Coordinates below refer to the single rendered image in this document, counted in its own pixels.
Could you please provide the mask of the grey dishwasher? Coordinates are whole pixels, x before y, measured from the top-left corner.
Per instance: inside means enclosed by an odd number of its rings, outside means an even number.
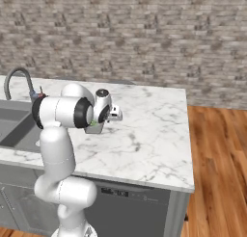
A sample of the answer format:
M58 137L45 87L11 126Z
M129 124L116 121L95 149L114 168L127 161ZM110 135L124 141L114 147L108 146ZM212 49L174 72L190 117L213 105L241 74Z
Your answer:
M98 237L163 237L170 190L95 180L95 203L85 210Z

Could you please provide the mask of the grey cupboard door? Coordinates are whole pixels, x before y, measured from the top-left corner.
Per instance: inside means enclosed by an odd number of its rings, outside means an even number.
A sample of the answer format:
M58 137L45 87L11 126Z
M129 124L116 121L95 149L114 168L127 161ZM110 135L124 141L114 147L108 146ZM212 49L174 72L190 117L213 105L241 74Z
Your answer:
M31 217L26 206L20 205L19 195L13 195L10 185L0 183L0 226L39 235L48 235Z

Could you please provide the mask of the grey sink basin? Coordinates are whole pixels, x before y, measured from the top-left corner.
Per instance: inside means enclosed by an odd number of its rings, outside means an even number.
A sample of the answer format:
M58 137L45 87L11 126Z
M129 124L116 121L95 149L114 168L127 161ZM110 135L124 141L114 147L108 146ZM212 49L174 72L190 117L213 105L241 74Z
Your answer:
M40 133L30 102L0 99L0 147L40 152Z

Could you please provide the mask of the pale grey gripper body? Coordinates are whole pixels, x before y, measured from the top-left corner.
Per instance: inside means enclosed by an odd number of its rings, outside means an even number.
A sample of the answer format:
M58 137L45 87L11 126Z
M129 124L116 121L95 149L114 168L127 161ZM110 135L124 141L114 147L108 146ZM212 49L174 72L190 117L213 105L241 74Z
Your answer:
M88 127L84 129L86 134L100 134L102 132L104 123L98 123L93 120Z

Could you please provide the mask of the grey curved sink tap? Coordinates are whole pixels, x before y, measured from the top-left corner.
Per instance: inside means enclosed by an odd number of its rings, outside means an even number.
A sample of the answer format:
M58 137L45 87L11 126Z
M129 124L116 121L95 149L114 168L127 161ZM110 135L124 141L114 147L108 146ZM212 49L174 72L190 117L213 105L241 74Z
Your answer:
M18 66L16 68L14 68L13 70L11 70L7 74L7 76L5 78L4 93L5 93L5 96L6 96L7 100L11 100L12 99L11 92L10 92L10 81L11 81L11 78L14 76L14 74L16 72L20 72L25 76L26 81L27 81L27 85L28 85L28 88L29 88L29 96L30 96L30 99L31 99L32 102L34 102L38 98L46 97L46 94L42 91L42 88L40 88L40 90L41 90L40 92L36 92L34 90L33 83L32 83L29 71L24 67Z

